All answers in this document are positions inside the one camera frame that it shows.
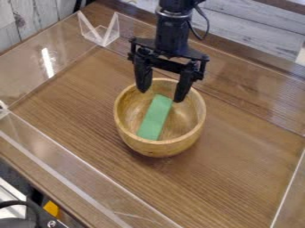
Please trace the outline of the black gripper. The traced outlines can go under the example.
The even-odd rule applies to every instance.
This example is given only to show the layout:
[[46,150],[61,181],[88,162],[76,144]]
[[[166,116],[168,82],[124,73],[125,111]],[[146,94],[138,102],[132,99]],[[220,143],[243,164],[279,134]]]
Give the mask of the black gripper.
[[183,102],[192,89],[195,80],[203,80],[207,64],[211,57],[199,50],[187,46],[183,53],[169,53],[156,47],[156,40],[150,38],[132,37],[128,59],[134,64],[137,89],[145,93],[153,82],[153,69],[164,69],[180,74],[180,82],[174,94],[174,102]]

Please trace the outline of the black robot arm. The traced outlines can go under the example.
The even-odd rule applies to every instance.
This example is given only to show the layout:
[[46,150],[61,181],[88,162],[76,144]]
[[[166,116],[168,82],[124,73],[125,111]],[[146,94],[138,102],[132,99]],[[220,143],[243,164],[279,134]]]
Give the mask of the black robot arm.
[[153,83],[153,69],[164,69],[180,74],[174,102],[183,102],[197,80],[204,80],[211,57],[189,46],[191,33],[204,40],[211,28],[201,37],[192,26],[192,13],[197,11],[209,19],[200,7],[207,0],[160,0],[156,10],[158,16],[154,39],[133,37],[128,59],[134,64],[137,89],[145,93]]

